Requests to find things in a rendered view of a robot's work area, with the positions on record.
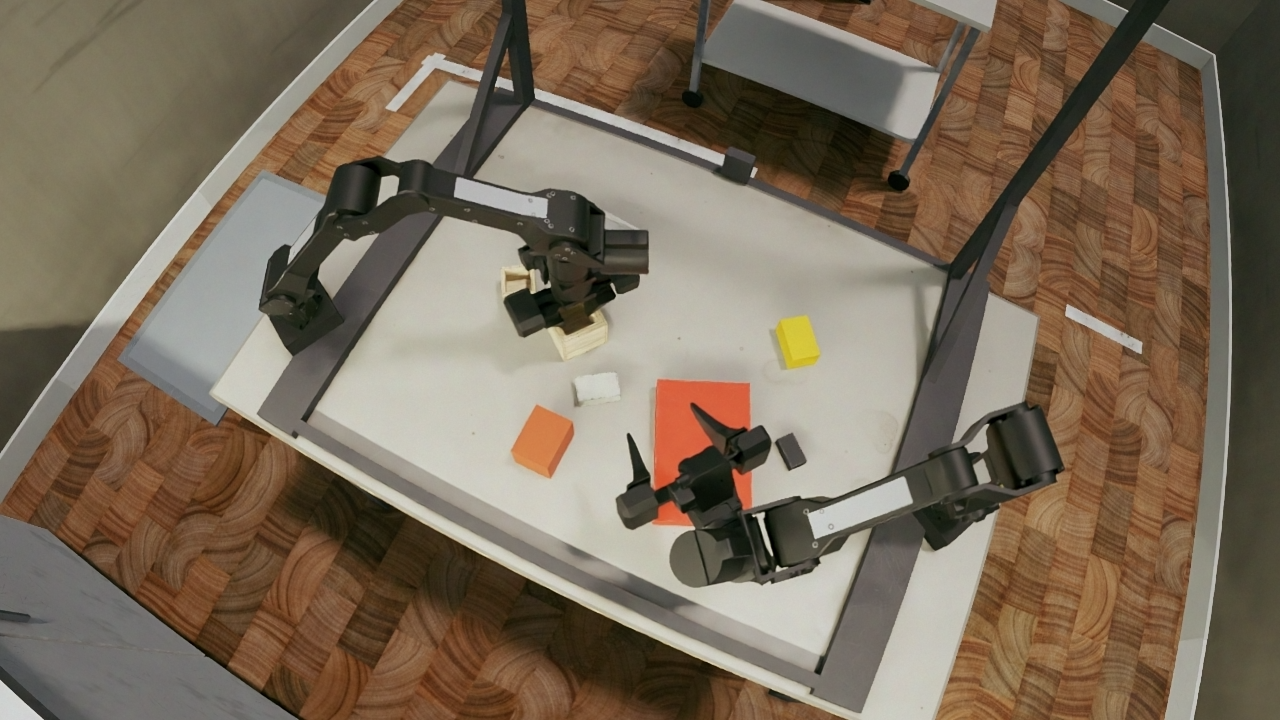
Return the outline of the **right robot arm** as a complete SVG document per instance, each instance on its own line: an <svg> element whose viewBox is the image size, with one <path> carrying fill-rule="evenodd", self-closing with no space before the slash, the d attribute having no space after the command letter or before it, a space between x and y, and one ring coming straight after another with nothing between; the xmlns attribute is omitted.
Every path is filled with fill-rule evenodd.
<svg viewBox="0 0 1280 720"><path fill-rule="evenodd" d="M397 193L378 205L387 176L399 178ZM649 273L648 231L605 229L605 211L581 193L553 188L529 193L436 169L425 160L374 156L337 167L317 215L292 246L282 245L268 259L259 311L303 331L323 300L315 292L320 265L334 249L421 211L518 234L525 242L520 261L526 272L539 269L544 284L549 272L573 282L603 263L602 274Z"/></svg>

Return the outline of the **white rectangular block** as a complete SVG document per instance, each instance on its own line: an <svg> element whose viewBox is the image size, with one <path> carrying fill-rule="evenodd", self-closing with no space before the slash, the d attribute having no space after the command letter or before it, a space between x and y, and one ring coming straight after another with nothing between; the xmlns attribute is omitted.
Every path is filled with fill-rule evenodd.
<svg viewBox="0 0 1280 720"><path fill-rule="evenodd" d="M579 407L621 401L617 372L575 377Z"/></svg>

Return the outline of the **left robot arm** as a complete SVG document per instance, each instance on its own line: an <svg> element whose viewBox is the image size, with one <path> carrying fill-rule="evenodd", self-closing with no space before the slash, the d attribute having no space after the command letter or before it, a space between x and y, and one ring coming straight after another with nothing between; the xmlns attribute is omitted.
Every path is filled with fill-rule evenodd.
<svg viewBox="0 0 1280 720"><path fill-rule="evenodd" d="M965 446L987 424L988 448L968 454ZM833 500L797 495L744 509L739 520L723 528L686 530L671 546L669 568L678 582L692 588L724 582L774 584L812 573L819 557L837 552L860 530L927 506L934 510L936 521L963 515L965 523L983 521L998 503L1051 486L1065 470L1041 405L1029 407L1027 401L986 414L961 439L927 456ZM737 509L742 503L732 466L714 445L684 457L677 470L680 477L667 489L680 512L708 523L721 505ZM760 523L753 518L760 512L772 557ZM778 565L787 569L776 571Z"/></svg>

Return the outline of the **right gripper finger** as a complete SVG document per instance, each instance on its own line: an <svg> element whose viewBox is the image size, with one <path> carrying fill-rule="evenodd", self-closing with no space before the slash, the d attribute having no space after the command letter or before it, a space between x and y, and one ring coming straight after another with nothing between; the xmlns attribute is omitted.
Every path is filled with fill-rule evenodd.
<svg viewBox="0 0 1280 720"><path fill-rule="evenodd" d="M584 311L586 313L588 316L591 316L593 313L596 313L596 310L603 307L605 304L609 304L614 299L616 299L614 290L607 291L605 293L600 293L596 297L589 299L588 301L584 302Z"/></svg>
<svg viewBox="0 0 1280 720"><path fill-rule="evenodd" d="M545 290L547 290L547 288L545 288ZM538 291L536 293L532 293L532 299L535 299L535 300L536 300L536 299L540 299L540 297L545 296L545 295L547 295L547 293L545 293L545 290L540 290L540 291ZM550 322L547 322L547 325L545 325L544 328L545 328L545 329L549 329L549 328L552 328L552 327L561 327L561 328L564 328L564 320L563 320L563 318L561 316L561 313L558 313L558 318L556 318L556 319L553 319L553 320L550 320Z"/></svg>

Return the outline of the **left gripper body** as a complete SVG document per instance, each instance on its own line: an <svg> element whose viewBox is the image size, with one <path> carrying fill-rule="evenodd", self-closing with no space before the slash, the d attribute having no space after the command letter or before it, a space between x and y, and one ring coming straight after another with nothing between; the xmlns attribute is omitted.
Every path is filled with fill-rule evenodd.
<svg viewBox="0 0 1280 720"><path fill-rule="evenodd" d="M763 425L759 425L730 439L724 457L732 469L742 477L765 464L771 445L771 436ZM652 489L649 483L640 484L614 498L620 520L628 530L635 530L659 518L659 507L672 501L667 486ZM728 503L723 503L712 510L716 519L708 523L703 523L692 512L686 514L695 529L716 529L739 520L737 511L740 510L742 510L742 503L737 509L730 509Z"/></svg>

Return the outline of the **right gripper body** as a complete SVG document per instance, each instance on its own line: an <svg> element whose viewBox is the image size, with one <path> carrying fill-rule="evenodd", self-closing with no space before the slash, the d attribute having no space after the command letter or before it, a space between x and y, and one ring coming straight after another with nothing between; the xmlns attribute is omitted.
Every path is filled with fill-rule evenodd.
<svg viewBox="0 0 1280 720"><path fill-rule="evenodd" d="M540 299L532 299L529 287L506 296L503 304L518 337L525 338L541 331L547 325L545 322L558 318L558 309L562 306L567 310L611 291L612 283L616 293L627 293L640 284L639 274L604 275L600 273L600 268L590 268L580 281L558 281L550 272L549 278L550 287L545 290L547 295Z"/></svg>

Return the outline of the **flat red-orange board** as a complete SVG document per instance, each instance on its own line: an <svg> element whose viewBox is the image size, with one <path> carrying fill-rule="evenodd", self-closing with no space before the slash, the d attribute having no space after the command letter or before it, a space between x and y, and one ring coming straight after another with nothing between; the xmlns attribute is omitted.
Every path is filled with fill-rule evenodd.
<svg viewBox="0 0 1280 720"><path fill-rule="evenodd" d="M692 415L691 402L727 427L751 430L750 383L657 379L657 384L654 489L680 477L677 466L684 457L712 445ZM753 471L741 477L733 469L733 480L742 509L753 507ZM669 502L659 509L659 518L652 525L692 527L692 523Z"/></svg>

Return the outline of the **white open box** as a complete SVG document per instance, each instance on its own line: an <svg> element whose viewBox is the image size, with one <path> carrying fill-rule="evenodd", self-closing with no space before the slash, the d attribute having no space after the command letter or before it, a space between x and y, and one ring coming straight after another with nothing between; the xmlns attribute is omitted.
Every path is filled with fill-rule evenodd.
<svg viewBox="0 0 1280 720"><path fill-rule="evenodd" d="M603 211L605 211L605 210L603 210ZM627 222L623 222L622 219L620 219L618 217L612 215L608 211L605 211L605 229L637 231L637 228L635 225L631 225Z"/></svg>

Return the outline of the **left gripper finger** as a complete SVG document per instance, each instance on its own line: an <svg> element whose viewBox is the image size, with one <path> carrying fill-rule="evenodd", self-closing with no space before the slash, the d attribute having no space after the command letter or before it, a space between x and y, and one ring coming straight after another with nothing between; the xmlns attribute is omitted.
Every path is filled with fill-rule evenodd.
<svg viewBox="0 0 1280 720"><path fill-rule="evenodd" d="M652 487L652 475L646 470L645 464L643 462L643 457L637 450L637 445L635 443L634 437L630 433L626 433L626 437L628 443L630 459L632 457L631 464L634 465L632 468L634 480L626 486L626 491L646 483L649 483L649 486Z"/></svg>
<svg viewBox="0 0 1280 720"><path fill-rule="evenodd" d="M699 425L705 432L707 437L710 439L710 443L714 445L721 451L721 454L723 454L723 456L727 455L726 451L730 439L742 434L744 432L748 432L746 427L741 427L739 429L726 427L723 423L716 420L714 416L710 416L710 414L699 407L698 404L691 402L690 409L692 411L692 415L696 418Z"/></svg>

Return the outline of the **orange cube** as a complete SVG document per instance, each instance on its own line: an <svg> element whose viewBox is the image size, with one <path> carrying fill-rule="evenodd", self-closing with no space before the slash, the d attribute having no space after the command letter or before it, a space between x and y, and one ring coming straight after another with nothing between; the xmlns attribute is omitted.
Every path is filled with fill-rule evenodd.
<svg viewBox="0 0 1280 720"><path fill-rule="evenodd" d="M550 479L573 436L573 421L536 404L509 451L515 462Z"/></svg>

